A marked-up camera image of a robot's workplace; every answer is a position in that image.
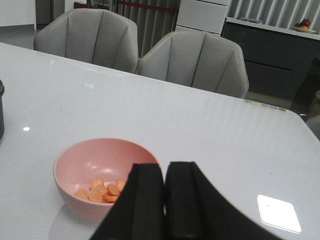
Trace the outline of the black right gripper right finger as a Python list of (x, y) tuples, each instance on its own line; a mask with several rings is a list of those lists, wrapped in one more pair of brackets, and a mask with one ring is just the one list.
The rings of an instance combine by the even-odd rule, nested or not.
[(172, 240), (276, 240), (236, 209), (195, 162), (171, 162), (165, 177)]

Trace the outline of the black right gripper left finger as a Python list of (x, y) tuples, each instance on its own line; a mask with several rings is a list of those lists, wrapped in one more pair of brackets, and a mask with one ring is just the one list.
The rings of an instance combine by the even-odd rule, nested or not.
[(164, 182), (157, 163), (135, 163), (125, 187), (92, 240), (162, 240)]

